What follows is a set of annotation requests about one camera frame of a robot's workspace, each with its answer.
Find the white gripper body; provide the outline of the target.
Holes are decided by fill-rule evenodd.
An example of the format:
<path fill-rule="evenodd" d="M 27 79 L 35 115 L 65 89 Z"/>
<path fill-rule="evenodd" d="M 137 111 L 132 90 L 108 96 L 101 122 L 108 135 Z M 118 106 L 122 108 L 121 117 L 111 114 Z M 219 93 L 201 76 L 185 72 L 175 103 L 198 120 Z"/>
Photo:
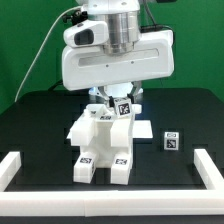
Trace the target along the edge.
<path fill-rule="evenodd" d="M 143 33 L 127 53 L 107 54 L 109 39 L 104 21 L 86 20 L 63 34 L 62 79 L 66 89 L 169 77 L 174 71 L 171 30 Z"/>

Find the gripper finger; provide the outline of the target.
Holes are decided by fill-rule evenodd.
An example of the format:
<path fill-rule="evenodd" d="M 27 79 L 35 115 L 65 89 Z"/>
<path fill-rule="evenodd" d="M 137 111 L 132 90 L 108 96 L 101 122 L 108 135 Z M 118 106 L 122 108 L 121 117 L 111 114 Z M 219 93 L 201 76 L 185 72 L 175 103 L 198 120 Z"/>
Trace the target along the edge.
<path fill-rule="evenodd" d="M 141 81 L 133 81 L 132 89 L 127 94 L 127 97 L 131 99 L 131 102 L 134 103 L 136 101 L 137 96 L 141 93 L 142 82 Z"/>
<path fill-rule="evenodd" d="M 101 94 L 104 98 L 104 102 L 108 107 L 113 107 L 114 106 L 114 98 L 112 96 L 109 96 L 105 89 L 102 89 Z"/>

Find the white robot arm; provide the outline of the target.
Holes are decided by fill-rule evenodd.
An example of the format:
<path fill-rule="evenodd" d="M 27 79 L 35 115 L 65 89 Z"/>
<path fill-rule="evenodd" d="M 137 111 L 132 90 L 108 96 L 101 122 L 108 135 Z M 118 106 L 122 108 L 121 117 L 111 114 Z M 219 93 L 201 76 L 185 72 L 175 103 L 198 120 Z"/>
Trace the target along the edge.
<path fill-rule="evenodd" d="M 136 95 L 143 80 L 174 71 L 173 32 L 141 31 L 139 0 L 77 0 L 87 19 L 66 29 L 66 89 L 92 88 L 105 99 Z"/>

